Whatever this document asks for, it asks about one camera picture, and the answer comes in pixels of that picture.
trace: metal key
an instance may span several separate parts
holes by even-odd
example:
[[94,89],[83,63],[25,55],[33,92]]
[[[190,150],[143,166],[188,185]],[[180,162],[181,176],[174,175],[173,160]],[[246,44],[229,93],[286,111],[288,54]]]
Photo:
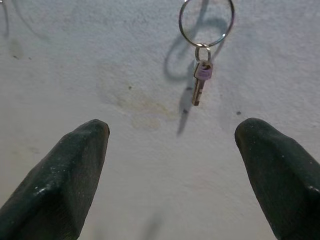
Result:
[[205,86],[205,81],[212,76],[213,64],[210,61],[199,61],[194,70],[195,87],[192,95],[192,104],[198,106]]

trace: wall stain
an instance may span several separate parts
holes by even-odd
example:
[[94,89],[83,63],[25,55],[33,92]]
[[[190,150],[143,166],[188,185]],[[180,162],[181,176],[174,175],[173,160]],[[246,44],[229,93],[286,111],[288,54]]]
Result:
[[141,88],[130,82],[137,79],[134,69],[126,63],[100,61],[96,65],[96,91],[104,104],[117,106],[123,112],[131,115],[131,124],[136,129],[156,130],[161,127],[161,121],[176,121],[179,111],[169,110]]

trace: white wall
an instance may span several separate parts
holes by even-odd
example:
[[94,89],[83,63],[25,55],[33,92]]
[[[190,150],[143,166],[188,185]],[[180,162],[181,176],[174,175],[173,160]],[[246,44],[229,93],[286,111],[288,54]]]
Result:
[[182,1],[6,3],[0,205],[64,134],[98,118],[111,135],[81,240],[275,239],[234,130],[262,118],[320,155],[319,0],[235,0],[214,81],[179,135],[194,57],[178,29]]

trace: key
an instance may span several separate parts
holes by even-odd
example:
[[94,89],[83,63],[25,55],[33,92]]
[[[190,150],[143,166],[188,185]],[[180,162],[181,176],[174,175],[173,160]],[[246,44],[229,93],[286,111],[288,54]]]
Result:
[[205,81],[212,76],[213,64],[210,61],[200,61],[195,68],[195,87],[192,95],[192,104],[198,106],[200,97],[205,86]]

